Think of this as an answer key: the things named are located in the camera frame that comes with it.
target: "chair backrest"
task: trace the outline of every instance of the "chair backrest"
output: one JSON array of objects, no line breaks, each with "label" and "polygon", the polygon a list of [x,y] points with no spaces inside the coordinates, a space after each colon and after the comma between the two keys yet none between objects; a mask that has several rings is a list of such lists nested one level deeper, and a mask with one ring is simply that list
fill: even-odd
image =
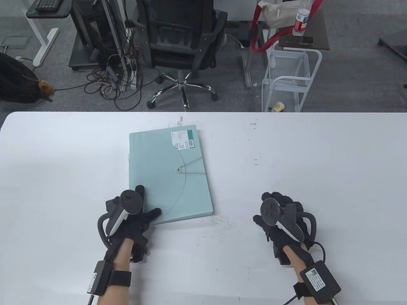
[{"label": "chair backrest", "polygon": [[154,49],[195,50],[202,33],[212,30],[213,0],[136,0],[138,22],[147,26]]}]

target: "red bottle label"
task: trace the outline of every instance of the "red bottle label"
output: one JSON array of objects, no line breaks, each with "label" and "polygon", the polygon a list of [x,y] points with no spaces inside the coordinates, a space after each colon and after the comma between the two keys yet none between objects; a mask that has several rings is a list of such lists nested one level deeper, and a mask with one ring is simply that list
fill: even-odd
[{"label": "red bottle label", "polygon": [[306,25],[308,23],[309,14],[303,15],[300,12],[297,13],[297,18],[295,20],[294,29],[298,32],[305,31]]}]

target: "plastic document folder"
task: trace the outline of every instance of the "plastic document folder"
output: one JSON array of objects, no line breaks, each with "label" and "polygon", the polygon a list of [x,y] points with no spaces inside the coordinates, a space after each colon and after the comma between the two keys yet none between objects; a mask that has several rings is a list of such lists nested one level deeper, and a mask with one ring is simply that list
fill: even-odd
[{"label": "plastic document folder", "polygon": [[130,189],[139,184],[144,210],[162,210],[155,224],[212,215],[195,125],[130,134]]}]

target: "keyboard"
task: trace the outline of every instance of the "keyboard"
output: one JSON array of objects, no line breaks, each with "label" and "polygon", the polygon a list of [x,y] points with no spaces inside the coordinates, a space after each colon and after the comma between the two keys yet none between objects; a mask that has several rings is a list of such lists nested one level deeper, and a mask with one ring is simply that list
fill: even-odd
[{"label": "keyboard", "polygon": [[37,0],[35,10],[37,12],[56,12],[63,0]]}]

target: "white table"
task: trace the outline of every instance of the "white table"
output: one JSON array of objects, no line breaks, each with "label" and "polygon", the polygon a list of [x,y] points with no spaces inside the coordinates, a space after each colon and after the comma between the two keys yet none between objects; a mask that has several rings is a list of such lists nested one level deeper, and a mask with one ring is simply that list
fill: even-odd
[{"label": "white table", "polygon": [[294,271],[252,221],[273,190],[316,216],[341,304],[406,304],[406,114],[55,112],[12,113],[0,131],[0,304],[86,304],[96,221],[129,184],[128,134],[181,116],[199,129],[214,215],[152,228],[131,304],[293,296]]}]

